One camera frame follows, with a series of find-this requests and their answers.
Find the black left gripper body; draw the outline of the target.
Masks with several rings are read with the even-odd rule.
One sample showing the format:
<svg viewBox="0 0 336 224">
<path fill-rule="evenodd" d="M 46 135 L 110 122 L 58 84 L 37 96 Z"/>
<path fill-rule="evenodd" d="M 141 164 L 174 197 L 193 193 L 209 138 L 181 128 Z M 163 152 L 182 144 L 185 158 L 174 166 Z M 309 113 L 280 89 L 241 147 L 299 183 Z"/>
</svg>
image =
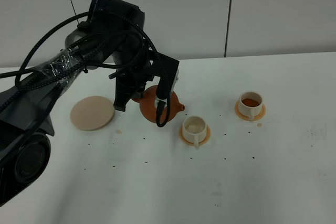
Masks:
<svg viewBox="0 0 336 224">
<path fill-rule="evenodd" d="M 122 0 L 92 0 L 88 17 L 66 37 L 69 47 L 75 41 L 93 33 L 109 36 L 105 47 L 90 59 L 91 68 L 112 57 L 117 70 L 111 78 L 121 77 L 131 84 L 139 85 L 134 95 L 142 95 L 148 76 L 143 71 L 150 66 L 148 41 L 142 35 L 145 14 L 134 4 Z"/>
</svg>

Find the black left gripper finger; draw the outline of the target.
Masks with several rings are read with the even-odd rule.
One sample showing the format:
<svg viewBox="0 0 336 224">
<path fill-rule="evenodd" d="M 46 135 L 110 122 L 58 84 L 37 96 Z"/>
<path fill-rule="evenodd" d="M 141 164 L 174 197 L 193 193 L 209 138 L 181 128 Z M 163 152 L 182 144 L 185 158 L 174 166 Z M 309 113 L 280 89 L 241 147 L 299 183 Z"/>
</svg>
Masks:
<svg viewBox="0 0 336 224">
<path fill-rule="evenodd" d="M 118 111 L 125 111 L 126 104 L 137 92 L 137 90 L 139 89 L 139 85 L 131 84 L 127 81 L 122 80 L 121 77 L 116 77 L 115 88 L 116 95 L 113 106 Z"/>
</svg>

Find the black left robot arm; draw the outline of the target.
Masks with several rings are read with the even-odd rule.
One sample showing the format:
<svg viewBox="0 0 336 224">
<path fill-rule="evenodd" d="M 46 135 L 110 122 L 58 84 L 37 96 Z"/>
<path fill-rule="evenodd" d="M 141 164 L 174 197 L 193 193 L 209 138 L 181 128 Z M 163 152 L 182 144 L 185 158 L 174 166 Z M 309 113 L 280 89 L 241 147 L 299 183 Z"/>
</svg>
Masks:
<svg viewBox="0 0 336 224">
<path fill-rule="evenodd" d="M 113 57 L 112 77 L 117 81 L 114 108 L 123 111 L 132 92 L 144 83 L 150 63 L 148 39 L 143 32 L 144 13 L 122 0 L 92 0 L 88 12 L 67 36 L 65 47 L 52 59 L 29 68 L 38 48 L 60 23 L 29 52 L 18 71 L 2 73 L 14 77 L 14 86 L 1 92 L 1 204 L 4 205 L 31 185 L 45 170 L 50 154 L 49 137 L 55 131 L 50 113 L 56 101 L 75 79 L 90 69 L 104 68 Z"/>
</svg>

